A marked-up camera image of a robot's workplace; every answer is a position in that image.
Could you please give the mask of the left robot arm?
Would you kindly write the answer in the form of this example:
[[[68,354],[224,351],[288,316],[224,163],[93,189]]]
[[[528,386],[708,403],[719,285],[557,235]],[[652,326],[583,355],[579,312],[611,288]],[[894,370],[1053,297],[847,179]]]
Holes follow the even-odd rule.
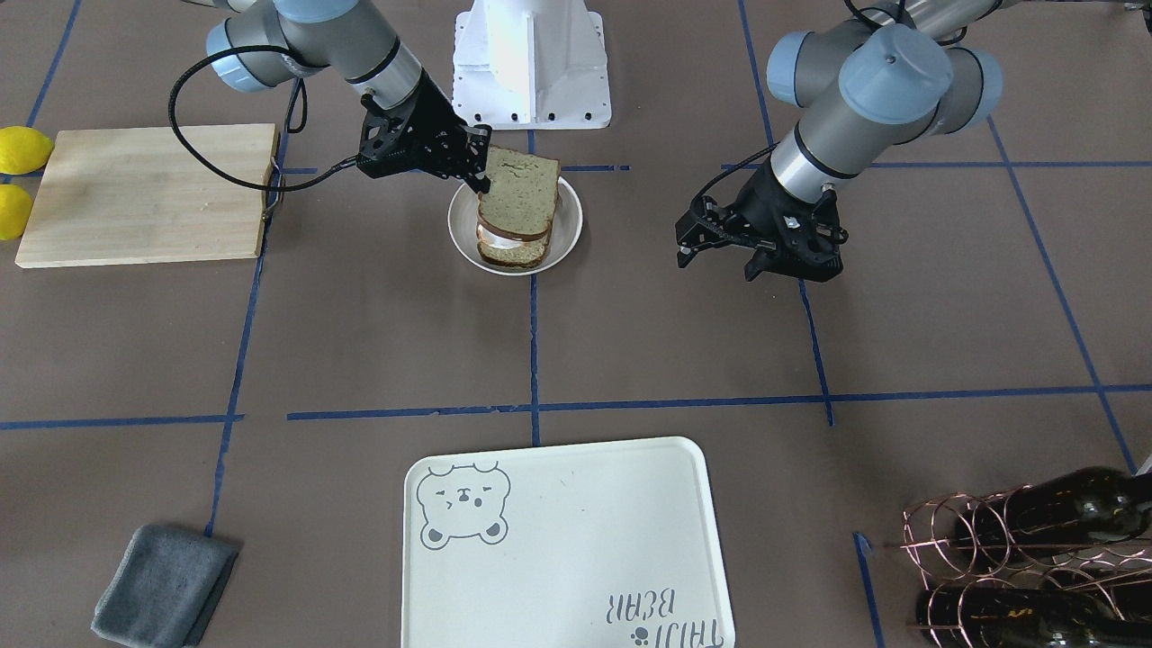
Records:
[[[744,276],[828,282],[849,238],[838,195],[892,146],[955,134],[1003,97],[999,62],[967,48],[967,27],[1005,1],[885,1],[852,7],[824,32],[786,33],[770,53],[770,93],[802,110],[735,198],[699,190],[675,226],[679,268],[729,246],[752,255]]]

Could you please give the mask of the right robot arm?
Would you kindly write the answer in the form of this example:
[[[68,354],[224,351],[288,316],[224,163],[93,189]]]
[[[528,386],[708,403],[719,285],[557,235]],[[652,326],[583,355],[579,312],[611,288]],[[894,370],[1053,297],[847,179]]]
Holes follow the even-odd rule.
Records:
[[[488,193],[492,129],[469,126],[370,1],[227,1],[232,16],[206,37],[206,56],[227,86],[259,92],[338,71],[365,110],[356,155],[335,171],[379,179],[420,171]]]

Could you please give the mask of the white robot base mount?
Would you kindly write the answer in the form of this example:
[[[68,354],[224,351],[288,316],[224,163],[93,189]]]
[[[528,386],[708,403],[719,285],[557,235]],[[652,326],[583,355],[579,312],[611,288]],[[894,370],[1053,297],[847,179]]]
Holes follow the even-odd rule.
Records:
[[[600,13],[584,1],[473,1],[455,17],[450,104],[468,125],[604,129],[612,122]]]

